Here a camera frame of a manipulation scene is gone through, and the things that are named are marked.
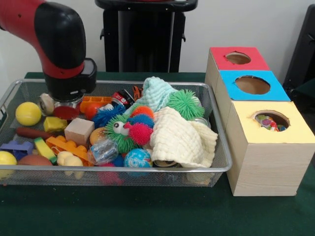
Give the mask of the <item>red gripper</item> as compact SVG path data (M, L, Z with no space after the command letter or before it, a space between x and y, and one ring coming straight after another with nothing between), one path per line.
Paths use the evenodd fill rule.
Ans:
M73 120L80 114L80 105L80 103L70 105L57 103L53 115L64 120Z

